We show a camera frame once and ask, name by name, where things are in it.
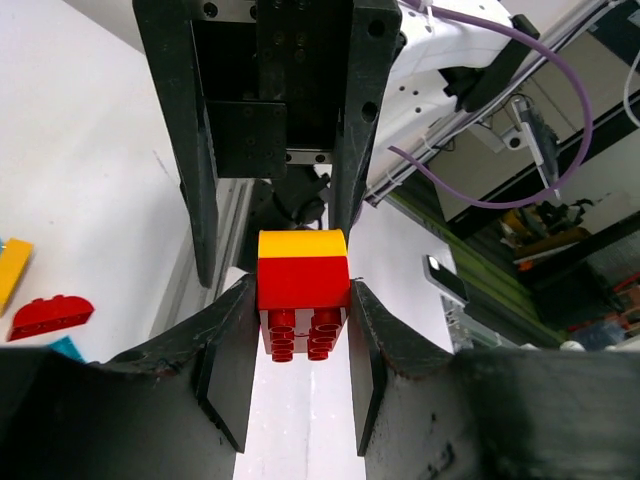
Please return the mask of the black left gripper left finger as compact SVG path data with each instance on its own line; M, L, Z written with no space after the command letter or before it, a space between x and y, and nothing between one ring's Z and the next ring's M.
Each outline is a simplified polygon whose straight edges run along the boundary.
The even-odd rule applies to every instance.
M256 280L108 362L1 352L5 479L229 479L245 449Z

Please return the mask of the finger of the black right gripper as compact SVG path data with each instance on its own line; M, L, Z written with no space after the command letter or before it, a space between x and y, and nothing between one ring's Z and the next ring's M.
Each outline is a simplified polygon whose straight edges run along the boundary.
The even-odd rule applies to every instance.
M218 209L214 154L192 20L184 1L134 1L135 19L189 214L199 282L214 270Z
M402 15L395 1L355 1L345 99L332 162L329 226L350 234L364 200L376 128Z

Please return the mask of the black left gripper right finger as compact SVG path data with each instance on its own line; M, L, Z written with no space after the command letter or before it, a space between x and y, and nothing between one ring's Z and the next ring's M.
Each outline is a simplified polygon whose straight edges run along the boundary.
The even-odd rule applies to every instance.
M361 282L348 320L356 449L370 479L635 479L634 352L451 354Z

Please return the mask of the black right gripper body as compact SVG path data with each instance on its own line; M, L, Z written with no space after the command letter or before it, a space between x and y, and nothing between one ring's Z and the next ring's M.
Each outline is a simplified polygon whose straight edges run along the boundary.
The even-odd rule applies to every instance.
M343 110L350 1L192 1L221 178L330 163Z

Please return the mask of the yellow curved top brick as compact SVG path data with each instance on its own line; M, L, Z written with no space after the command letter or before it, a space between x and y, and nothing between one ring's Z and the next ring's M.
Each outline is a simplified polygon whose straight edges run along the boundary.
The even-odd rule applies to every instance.
M341 230L260 231L259 259L346 257L347 246Z

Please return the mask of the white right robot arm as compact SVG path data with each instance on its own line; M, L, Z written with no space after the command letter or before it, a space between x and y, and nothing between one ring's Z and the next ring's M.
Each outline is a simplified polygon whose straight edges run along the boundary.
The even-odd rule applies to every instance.
M497 1L137 1L135 19L190 217L214 280L220 179L333 167L329 224L349 232L386 149L486 106L537 30ZM515 38L507 33L514 30Z

